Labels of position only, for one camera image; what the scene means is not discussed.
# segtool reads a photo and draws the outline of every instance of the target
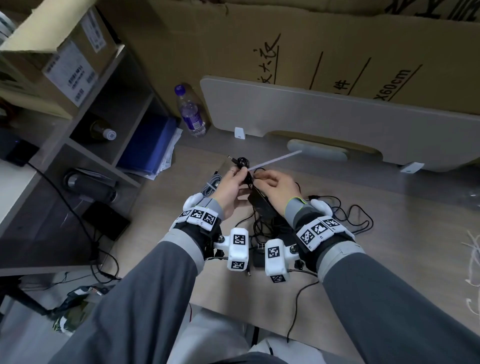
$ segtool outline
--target gray cable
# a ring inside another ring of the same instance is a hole
[[[220,176],[218,173],[214,174],[212,178],[207,182],[205,187],[202,189],[202,195],[204,197],[210,197],[213,195],[213,192],[215,192],[218,184],[222,180],[222,176]]]

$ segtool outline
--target white plastic strip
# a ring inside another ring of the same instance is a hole
[[[288,158],[288,157],[291,157],[291,156],[294,156],[294,155],[300,154],[300,153],[301,153],[301,150],[297,150],[296,152],[285,154],[284,156],[281,156],[281,157],[278,157],[278,158],[275,158],[275,159],[271,159],[271,160],[269,160],[267,162],[264,162],[264,163],[257,164],[256,166],[248,168],[248,170],[255,170],[257,168],[266,166],[267,164],[270,164],[270,163],[273,163],[273,162],[278,162],[279,160],[282,160],[282,159],[285,159],[285,158]]]

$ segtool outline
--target bottle cap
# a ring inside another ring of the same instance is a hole
[[[111,129],[105,129],[103,131],[103,137],[107,140],[114,140],[117,137],[117,133]]]
[[[175,86],[175,93],[177,96],[183,96],[185,94],[185,87],[183,85],[176,85]]]

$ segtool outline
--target plastic water bottle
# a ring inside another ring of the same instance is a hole
[[[175,93],[178,96],[177,107],[190,134],[195,137],[205,135],[206,127],[198,111],[198,106],[192,101],[192,97],[187,93],[185,87],[183,85],[175,86]]]

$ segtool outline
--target white board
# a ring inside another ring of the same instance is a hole
[[[480,117],[358,97],[206,76],[215,127],[247,135],[290,131],[379,150],[385,162],[450,170],[480,157]]]

